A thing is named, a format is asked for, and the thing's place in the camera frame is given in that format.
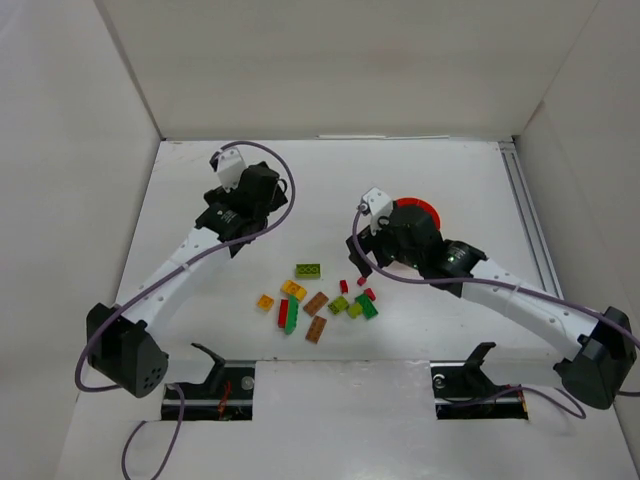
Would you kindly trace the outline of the small orange-yellow lego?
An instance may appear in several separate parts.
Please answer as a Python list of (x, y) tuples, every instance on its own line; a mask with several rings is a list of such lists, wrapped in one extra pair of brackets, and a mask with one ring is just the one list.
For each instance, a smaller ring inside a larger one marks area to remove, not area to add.
[(257, 306), (265, 312), (270, 311), (273, 305), (274, 299), (268, 295), (262, 295), (257, 302)]

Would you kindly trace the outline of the yellow curved lego brick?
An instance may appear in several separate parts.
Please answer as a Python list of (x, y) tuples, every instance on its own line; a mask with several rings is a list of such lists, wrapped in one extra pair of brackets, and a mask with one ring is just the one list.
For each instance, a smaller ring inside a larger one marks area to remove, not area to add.
[(286, 280), (281, 286), (281, 292), (287, 295), (293, 295), (298, 301), (302, 301), (307, 295), (307, 290), (300, 284)]

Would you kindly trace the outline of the brown lego plate lower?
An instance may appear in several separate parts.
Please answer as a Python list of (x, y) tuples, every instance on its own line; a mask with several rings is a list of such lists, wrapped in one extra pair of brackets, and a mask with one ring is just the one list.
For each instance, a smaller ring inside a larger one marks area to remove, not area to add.
[(327, 324), (327, 320), (321, 316), (315, 316), (311, 321), (305, 339), (308, 342), (317, 344)]

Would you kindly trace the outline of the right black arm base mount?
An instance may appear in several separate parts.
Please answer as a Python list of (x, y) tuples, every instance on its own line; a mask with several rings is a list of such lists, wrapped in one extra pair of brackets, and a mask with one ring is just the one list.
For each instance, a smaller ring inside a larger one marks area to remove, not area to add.
[(499, 398), (489, 399), (511, 388), (509, 384), (494, 384), (481, 370), (484, 358), (495, 347), (495, 342), (482, 342), (464, 360), (430, 363), (438, 420), (529, 419), (521, 392), (508, 392)]

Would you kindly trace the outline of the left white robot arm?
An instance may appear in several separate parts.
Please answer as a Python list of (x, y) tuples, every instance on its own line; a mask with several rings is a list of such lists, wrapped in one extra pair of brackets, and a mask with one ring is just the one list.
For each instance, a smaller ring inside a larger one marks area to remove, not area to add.
[(86, 317), (86, 345), (78, 364), (89, 365), (136, 398), (149, 395), (177, 370), (158, 343), (177, 310), (217, 268), (274, 230), (270, 214), (290, 214), (296, 200), (292, 172), (267, 163), (223, 157), (213, 163), (220, 185), (205, 195), (206, 209), (169, 258), (121, 305), (96, 304)]

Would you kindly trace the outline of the lime lego with yellow studs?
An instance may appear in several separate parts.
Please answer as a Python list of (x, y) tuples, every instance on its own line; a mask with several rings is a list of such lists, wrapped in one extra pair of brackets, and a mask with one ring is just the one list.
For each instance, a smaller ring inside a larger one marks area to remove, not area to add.
[(347, 310), (349, 307), (349, 301), (344, 296), (336, 297), (331, 303), (328, 304), (328, 309), (333, 315)]

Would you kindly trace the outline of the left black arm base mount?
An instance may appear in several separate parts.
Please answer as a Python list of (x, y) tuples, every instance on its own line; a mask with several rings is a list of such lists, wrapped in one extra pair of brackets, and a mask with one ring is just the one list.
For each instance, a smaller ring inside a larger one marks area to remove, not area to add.
[(160, 418), (186, 421), (250, 421), (253, 416), (256, 363), (226, 360), (193, 343), (171, 359), (163, 379)]

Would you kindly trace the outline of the lime green lego brick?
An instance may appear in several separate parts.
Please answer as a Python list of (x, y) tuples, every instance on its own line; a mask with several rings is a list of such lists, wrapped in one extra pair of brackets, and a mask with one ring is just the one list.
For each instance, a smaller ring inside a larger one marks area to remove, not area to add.
[(295, 266), (295, 277), (299, 279), (319, 279), (321, 265), (318, 263), (299, 263)]

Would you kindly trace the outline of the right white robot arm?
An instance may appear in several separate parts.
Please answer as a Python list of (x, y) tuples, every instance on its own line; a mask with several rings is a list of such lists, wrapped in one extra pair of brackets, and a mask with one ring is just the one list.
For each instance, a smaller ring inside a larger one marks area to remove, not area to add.
[(370, 219), (346, 240), (349, 259), (363, 277), (377, 272), (432, 286), (500, 314), (555, 349), (545, 361), (519, 354), (510, 365), (488, 365), (484, 357), (494, 345), (479, 345), (453, 370), (471, 403), (521, 384), (558, 388), (600, 410), (625, 395), (622, 386), (637, 359), (639, 340), (624, 312), (615, 307), (598, 312), (548, 294), (482, 250), (443, 238), (435, 211), (421, 200), (393, 200), (373, 188), (361, 197), (356, 215)]

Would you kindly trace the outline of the small lime lego brick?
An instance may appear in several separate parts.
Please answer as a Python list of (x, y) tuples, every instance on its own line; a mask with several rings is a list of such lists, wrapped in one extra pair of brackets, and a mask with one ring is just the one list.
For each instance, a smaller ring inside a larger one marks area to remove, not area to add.
[(350, 318), (355, 319), (363, 314), (363, 306), (358, 302), (354, 302), (348, 307), (347, 314)]

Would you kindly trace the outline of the brown lego plate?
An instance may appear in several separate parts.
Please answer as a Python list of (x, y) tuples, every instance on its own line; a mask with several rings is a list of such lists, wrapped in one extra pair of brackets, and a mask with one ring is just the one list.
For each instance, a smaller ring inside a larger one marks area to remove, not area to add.
[(308, 342), (317, 344), (327, 324), (327, 320), (321, 316), (315, 316), (311, 321), (305, 339)]
[(303, 310), (311, 317), (314, 317), (328, 302), (329, 298), (318, 292), (303, 307)]

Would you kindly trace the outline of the long green lego brick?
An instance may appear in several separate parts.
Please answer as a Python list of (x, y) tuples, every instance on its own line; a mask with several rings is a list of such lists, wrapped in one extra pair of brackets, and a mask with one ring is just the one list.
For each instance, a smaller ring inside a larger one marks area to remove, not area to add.
[(288, 299), (288, 308), (284, 326), (284, 332), (286, 335), (292, 334), (297, 327), (299, 306), (300, 304), (297, 297), (294, 295), (290, 295)]

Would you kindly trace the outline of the brown lego plate upper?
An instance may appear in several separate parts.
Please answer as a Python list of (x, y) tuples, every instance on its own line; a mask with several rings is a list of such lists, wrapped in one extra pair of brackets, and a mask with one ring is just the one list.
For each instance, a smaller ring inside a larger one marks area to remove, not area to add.
[(311, 317), (314, 317), (328, 302), (329, 298), (318, 292), (303, 307), (303, 310)]

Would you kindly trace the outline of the orange round divided container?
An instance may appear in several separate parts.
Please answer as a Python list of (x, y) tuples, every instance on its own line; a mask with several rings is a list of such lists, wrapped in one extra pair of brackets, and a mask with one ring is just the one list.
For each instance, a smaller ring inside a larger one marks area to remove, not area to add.
[(426, 202), (425, 200), (422, 200), (416, 197), (401, 197), (396, 199), (395, 202), (398, 207), (404, 207), (404, 206), (410, 206), (410, 205), (420, 207), (422, 210), (424, 210), (426, 213), (428, 213), (432, 217), (436, 228), (437, 229), (441, 228), (441, 218), (439, 213), (430, 203)]

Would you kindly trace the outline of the long red lego brick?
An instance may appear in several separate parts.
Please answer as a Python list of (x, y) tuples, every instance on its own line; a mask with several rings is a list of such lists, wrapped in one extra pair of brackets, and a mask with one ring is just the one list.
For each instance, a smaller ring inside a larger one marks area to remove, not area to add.
[(286, 326), (286, 321), (288, 318), (288, 308), (289, 308), (289, 300), (283, 298), (280, 301), (279, 311), (278, 311), (278, 320), (277, 326), (281, 329), (284, 329)]

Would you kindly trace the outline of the red lego wedge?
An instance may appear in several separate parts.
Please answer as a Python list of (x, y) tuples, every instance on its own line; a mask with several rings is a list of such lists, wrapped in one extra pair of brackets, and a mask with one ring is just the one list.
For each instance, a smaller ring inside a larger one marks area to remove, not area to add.
[(374, 291), (371, 288), (367, 288), (364, 290), (364, 293), (366, 294), (366, 296), (371, 300), (371, 301), (375, 301), (376, 300), (376, 295), (374, 293)]

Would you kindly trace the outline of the green lego plate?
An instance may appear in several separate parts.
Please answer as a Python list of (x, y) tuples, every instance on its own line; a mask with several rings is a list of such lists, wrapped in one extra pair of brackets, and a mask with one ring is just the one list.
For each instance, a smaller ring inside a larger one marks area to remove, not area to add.
[(373, 301), (366, 294), (361, 294), (355, 298), (356, 302), (362, 307), (362, 315), (370, 320), (378, 315), (378, 310), (376, 309)]

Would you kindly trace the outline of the aluminium rail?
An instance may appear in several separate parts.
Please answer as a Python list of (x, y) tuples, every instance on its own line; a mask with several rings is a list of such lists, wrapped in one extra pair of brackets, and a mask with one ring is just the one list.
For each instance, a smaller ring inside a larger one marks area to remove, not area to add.
[(503, 158), (525, 237), (527, 238), (542, 288), (547, 293), (563, 298), (564, 295), (559, 278), (520, 164), (516, 145), (513, 140), (500, 141), (498, 149)]

